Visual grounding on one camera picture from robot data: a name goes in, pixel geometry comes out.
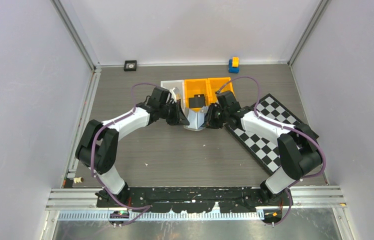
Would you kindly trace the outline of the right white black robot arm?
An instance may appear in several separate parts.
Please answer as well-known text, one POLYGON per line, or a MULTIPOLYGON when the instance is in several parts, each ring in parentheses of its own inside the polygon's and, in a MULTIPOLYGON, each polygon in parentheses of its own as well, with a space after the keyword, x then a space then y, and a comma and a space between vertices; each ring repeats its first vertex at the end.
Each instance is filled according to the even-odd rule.
POLYGON ((217 102, 209 106, 205 127, 220 129, 224 124, 264 138, 278 148, 280 167, 260 184, 260 198, 274 205, 281 192, 296 184, 326 162, 317 136, 306 124, 292 125, 266 117, 256 107, 241 107, 231 91, 217 91, 217 102))

